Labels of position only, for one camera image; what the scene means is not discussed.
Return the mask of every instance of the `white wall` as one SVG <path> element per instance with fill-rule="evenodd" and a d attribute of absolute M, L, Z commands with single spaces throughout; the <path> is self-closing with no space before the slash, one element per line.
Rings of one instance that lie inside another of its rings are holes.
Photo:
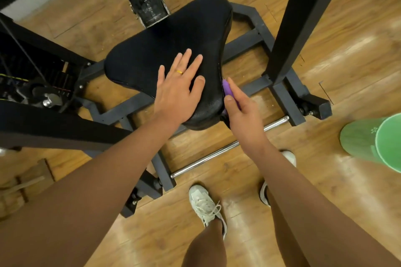
<path fill-rule="evenodd" d="M 18 21 L 34 12 L 48 1 L 50 0 L 16 0 L 0 12 Z"/>

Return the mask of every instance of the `green bucket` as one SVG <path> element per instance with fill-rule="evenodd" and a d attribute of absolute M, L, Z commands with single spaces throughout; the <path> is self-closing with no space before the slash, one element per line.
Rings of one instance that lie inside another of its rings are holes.
<path fill-rule="evenodd" d="M 340 142 L 349 154 L 401 173 L 401 113 L 349 123 L 341 130 Z"/>

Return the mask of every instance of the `seat cushion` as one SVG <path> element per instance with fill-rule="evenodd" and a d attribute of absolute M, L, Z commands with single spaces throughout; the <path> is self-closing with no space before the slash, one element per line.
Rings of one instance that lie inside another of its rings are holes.
<path fill-rule="evenodd" d="M 187 48 L 192 49 L 190 63 L 202 54 L 196 76 L 205 77 L 205 88 L 184 125 L 192 130 L 206 129 L 218 123 L 224 110 L 221 59 L 232 15 L 227 0 L 194 0 L 115 46 L 106 57 L 105 74 L 115 83 L 155 97 L 160 65 L 168 72 L 176 55 Z"/>

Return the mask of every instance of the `white sneaker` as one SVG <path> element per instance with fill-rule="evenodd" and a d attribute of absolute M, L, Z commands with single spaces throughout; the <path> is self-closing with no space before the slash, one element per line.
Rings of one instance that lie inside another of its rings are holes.
<path fill-rule="evenodd" d="M 292 153 L 291 151 L 282 151 L 281 152 L 287 160 L 293 164 L 294 167 L 297 167 L 297 160 L 295 158 L 295 154 Z M 259 191 L 259 198 L 262 201 L 263 204 L 267 205 L 270 207 L 270 203 L 268 200 L 268 197 L 266 196 L 266 189 L 268 187 L 268 184 L 266 184 L 266 181 L 263 183 L 262 188 Z"/>
<path fill-rule="evenodd" d="M 189 202 L 205 227 L 207 227 L 216 217 L 221 219 L 221 222 L 223 223 L 222 234 L 223 239 L 225 239 L 227 234 L 227 224 L 220 213 L 221 205 L 213 202 L 212 198 L 209 196 L 209 192 L 201 185 L 193 185 L 189 189 Z"/>

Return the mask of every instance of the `chrome bar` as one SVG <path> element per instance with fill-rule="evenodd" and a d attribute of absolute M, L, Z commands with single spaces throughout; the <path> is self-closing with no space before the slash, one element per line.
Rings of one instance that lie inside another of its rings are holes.
<path fill-rule="evenodd" d="M 264 127 L 263 130 L 266 132 L 266 131 L 268 131 L 268 130 L 270 130 L 272 128 L 275 128 L 275 127 L 277 127 L 277 126 L 279 126 L 279 125 L 281 125 L 283 123 L 288 122 L 288 120 L 289 120 L 289 116 L 284 116 L 283 118 L 281 118 L 279 120 L 276 120 L 273 123 L 268 124 L 267 126 Z M 191 163 L 191 164 L 189 164 L 189 165 L 187 165 L 187 166 L 185 166 L 185 167 L 183 167 L 181 169 L 178 169 L 176 172 L 172 173 L 170 175 L 170 177 L 172 179 L 174 179 L 178 175 L 181 175 L 181 174 L 183 174 L 183 173 L 185 173 L 185 172 L 187 172 L 189 170 L 192 170 L 193 168 L 198 167 L 199 165 L 207 162 L 208 160 L 211 160 L 212 158 L 217 157 L 217 156 L 223 154 L 224 152 L 227 152 L 227 151 L 237 147 L 238 145 L 239 145 L 238 140 L 235 141 L 235 142 L 232 142 L 231 144 L 228 144 L 227 146 L 225 146 L 225 147 L 223 147 L 223 148 L 221 148 L 221 149 L 219 149 L 219 150 L 217 150 L 217 151 L 215 151 L 213 153 L 210 153 L 209 155 L 206 155 L 205 157 L 197 160 L 196 162 L 193 162 L 193 163 Z"/>

